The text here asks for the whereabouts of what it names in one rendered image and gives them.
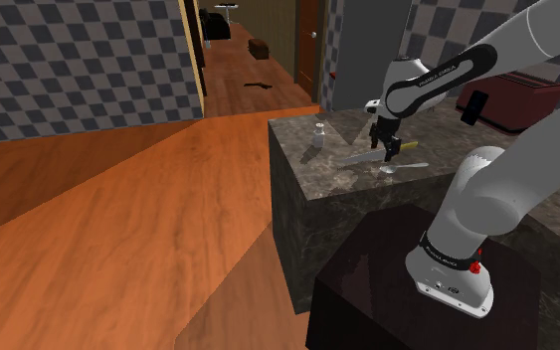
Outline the dark red toaster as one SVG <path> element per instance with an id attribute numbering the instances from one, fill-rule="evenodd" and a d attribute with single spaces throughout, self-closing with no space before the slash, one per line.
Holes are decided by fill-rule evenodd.
<path id="1" fill-rule="evenodd" d="M 512 72 L 467 83 L 456 110 L 469 125 L 479 121 L 517 135 L 553 112 L 559 99 L 560 83 Z"/>

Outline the dark robot stand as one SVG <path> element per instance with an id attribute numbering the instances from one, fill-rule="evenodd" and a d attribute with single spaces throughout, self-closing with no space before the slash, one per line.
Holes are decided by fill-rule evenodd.
<path id="1" fill-rule="evenodd" d="M 487 240 L 494 303 L 476 319 L 420 293 L 405 256 L 433 221 L 413 205 L 367 214 L 315 278 L 308 350 L 538 350 L 540 273 Z"/>

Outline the brown wooden door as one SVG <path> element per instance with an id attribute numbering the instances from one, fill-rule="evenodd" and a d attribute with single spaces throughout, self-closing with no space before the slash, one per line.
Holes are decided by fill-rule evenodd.
<path id="1" fill-rule="evenodd" d="M 297 83 L 313 96 L 319 0 L 299 0 Z"/>

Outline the silver spoon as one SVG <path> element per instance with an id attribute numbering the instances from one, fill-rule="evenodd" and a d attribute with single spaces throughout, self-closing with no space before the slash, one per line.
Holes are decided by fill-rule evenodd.
<path id="1" fill-rule="evenodd" d="M 412 163 L 412 164 L 404 164 L 404 165 L 384 165 L 381 166 L 379 168 L 379 170 L 383 173 L 386 174 L 393 174 L 396 171 L 398 171 L 399 169 L 402 168 L 423 168 L 423 167 L 427 167 L 428 163 L 422 162 L 422 163 Z"/>

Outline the white round table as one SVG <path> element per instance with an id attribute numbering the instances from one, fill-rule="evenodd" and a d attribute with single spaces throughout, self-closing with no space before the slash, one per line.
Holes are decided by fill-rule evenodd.
<path id="1" fill-rule="evenodd" d="M 229 25 L 233 24 L 233 21 L 230 18 L 230 13 L 232 10 L 236 10 L 239 8 L 239 5 L 236 3 L 220 3 L 215 5 L 216 9 L 221 9 L 225 11 L 226 14 L 226 21 Z"/>

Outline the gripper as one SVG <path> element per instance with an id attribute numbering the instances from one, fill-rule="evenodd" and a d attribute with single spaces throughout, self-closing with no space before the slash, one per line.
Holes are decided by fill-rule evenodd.
<path id="1" fill-rule="evenodd" d="M 382 142 L 385 149 L 388 151 L 399 147 L 402 143 L 402 139 L 396 136 L 396 132 L 400 128 L 400 124 L 401 120 L 398 118 L 390 119 L 379 115 L 377 121 L 371 125 L 369 131 L 371 148 L 375 149 L 379 142 Z"/>

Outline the brown box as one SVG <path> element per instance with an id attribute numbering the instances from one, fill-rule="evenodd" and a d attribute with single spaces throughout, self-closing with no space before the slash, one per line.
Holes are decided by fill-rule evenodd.
<path id="1" fill-rule="evenodd" d="M 248 51 L 256 60 L 267 60 L 270 57 L 269 46 L 261 39 L 249 39 Z"/>

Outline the yellow-handled knife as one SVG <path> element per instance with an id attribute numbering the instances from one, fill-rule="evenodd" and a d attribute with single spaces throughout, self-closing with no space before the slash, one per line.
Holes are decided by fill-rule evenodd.
<path id="1" fill-rule="evenodd" d="M 415 148 L 418 144 L 419 144 L 418 141 L 402 143 L 399 147 L 395 147 L 390 151 L 386 149 L 373 150 L 366 153 L 349 156 L 343 159 L 342 162 L 357 163 L 362 161 L 377 161 L 377 160 L 383 160 L 384 162 L 389 162 L 395 155 L 397 155 L 401 151 L 405 149 Z"/>

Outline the grey refrigerator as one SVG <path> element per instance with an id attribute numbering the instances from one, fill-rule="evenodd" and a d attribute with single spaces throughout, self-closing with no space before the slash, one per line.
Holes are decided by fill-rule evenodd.
<path id="1" fill-rule="evenodd" d="M 412 0 L 344 1 L 333 109 L 363 108 L 381 96 L 411 5 Z"/>

